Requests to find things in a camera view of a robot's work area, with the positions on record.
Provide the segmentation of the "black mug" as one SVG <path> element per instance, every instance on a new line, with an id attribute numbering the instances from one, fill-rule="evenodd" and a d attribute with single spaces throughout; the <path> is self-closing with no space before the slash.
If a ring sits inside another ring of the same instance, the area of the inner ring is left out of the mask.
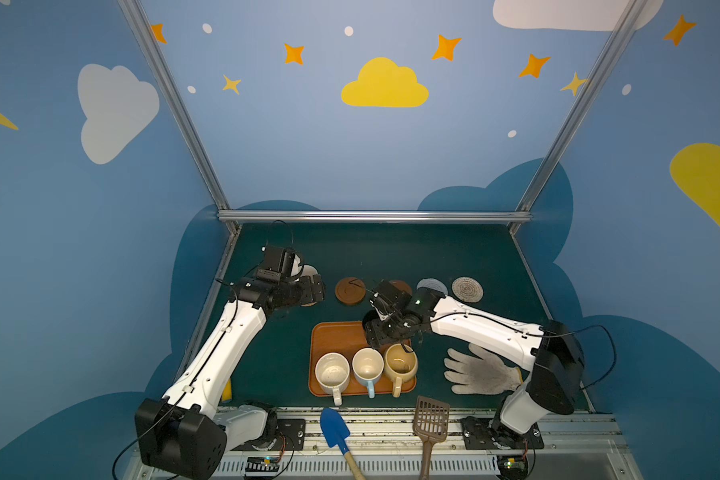
<path id="1" fill-rule="evenodd" d="M 362 327 L 367 344 L 376 350 L 381 351 L 383 347 L 396 343 L 396 340 L 385 331 L 384 323 L 379 318 L 364 319 Z"/>

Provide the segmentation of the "white purple mug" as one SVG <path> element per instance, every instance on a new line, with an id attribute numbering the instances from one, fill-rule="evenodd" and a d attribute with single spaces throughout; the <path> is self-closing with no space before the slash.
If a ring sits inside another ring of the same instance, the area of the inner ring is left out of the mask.
<path id="1" fill-rule="evenodd" d="M 315 298 L 315 280 L 318 274 L 317 269 L 312 265 L 305 265 L 300 276 L 300 285 L 305 288 L 305 294 L 302 296 L 300 305 L 302 307 L 313 306 L 317 303 Z"/>

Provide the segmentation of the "brown wooden round coaster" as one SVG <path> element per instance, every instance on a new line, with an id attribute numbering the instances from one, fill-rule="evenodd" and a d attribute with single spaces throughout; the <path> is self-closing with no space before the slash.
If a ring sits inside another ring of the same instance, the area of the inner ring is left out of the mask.
<path id="1" fill-rule="evenodd" d="M 334 293 L 339 302 L 353 306 L 364 300 L 367 290 L 365 283 L 359 278 L 346 277 L 336 284 Z"/>

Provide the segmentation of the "grey white woven coaster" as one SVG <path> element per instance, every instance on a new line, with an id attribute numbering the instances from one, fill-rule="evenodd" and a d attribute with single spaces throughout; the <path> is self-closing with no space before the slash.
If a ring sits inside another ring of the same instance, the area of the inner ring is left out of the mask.
<path id="1" fill-rule="evenodd" d="M 440 292 L 445 296 L 447 296 L 449 294 L 447 286 L 442 281 L 440 281 L 436 278 L 421 279 L 416 285 L 416 289 L 420 289 L 420 288 L 428 288 L 428 289 Z"/>

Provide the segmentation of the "beige spiral woven coaster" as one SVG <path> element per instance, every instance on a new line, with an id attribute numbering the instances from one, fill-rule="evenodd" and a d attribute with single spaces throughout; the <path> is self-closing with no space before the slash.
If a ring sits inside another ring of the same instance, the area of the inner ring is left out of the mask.
<path id="1" fill-rule="evenodd" d="M 471 277 L 456 278 L 451 285 L 453 295 L 465 303 L 477 303 L 484 296 L 482 285 Z"/>

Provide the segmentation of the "white cream mug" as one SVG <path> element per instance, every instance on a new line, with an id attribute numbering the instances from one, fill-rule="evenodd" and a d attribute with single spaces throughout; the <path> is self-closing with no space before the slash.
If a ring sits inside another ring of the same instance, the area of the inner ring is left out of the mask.
<path id="1" fill-rule="evenodd" d="M 347 389 L 351 376 L 346 357 L 337 352 L 326 353 L 317 361 L 314 373 L 320 388 L 332 398 L 335 406 L 341 406 L 342 394 Z"/>

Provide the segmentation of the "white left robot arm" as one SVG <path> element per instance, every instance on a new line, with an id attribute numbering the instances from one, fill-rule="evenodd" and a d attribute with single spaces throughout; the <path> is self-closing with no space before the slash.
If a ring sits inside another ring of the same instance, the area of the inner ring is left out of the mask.
<path id="1" fill-rule="evenodd" d="M 216 422 L 223 390 L 269 315 L 324 298 L 325 284 L 318 274 L 277 281 L 244 278 L 231 285 L 222 316 L 194 360 L 161 399 L 146 399 L 137 409 L 142 463 L 189 479 L 208 479 L 231 440 L 245 443 L 260 437 L 268 418 L 260 408 L 243 409 L 245 421 L 262 416 L 256 427 Z"/>

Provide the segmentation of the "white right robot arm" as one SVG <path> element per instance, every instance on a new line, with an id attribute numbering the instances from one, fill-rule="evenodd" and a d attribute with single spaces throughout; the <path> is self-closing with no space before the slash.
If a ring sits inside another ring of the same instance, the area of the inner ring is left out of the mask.
<path id="1" fill-rule="evenodd" d="M 554 413 L 570 415 L 580 391 L 584 354 L 574 333 L 556 321 L 538 325 L 510 320 L 470 307 L 440 291 L 420 287 L 409 294 L 383 281 L 370 293 L 376 313 L 363 321 L 367 343 L 378 349 L 432 332 L 470 343 L 471 363 L 464 356 L 451 358 L 452 382 L 475 392 L 468 376 L 496 375 L 506 360 L 525 371 L 516 372 L 510 383 L 494 388 L 508 391 L 494 417 L 494 428 L 527 433 L 533 424 Z"/>

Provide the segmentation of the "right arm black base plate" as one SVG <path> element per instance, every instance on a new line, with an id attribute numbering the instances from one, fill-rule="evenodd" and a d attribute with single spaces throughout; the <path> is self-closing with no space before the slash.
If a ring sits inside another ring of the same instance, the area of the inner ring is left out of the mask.
<path id="1" fill-rule="evenodd" d="M 460 420 L 467 450 L 540 450 L 544 441 L 537 423 L 528 432 L 518 434 L 498 419 L 467 416 Z"/>

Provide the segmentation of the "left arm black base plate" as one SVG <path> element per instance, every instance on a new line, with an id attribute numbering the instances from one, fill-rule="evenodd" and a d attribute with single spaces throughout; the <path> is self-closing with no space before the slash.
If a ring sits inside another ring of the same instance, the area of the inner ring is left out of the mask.
<path id="1" fill-rule="evenodd" d="M 237 447 L 239 451 L 279 451 L 304 448 L 306 421 L 304 419 L 276 419 L 269 421 L 257 439 Z"/>

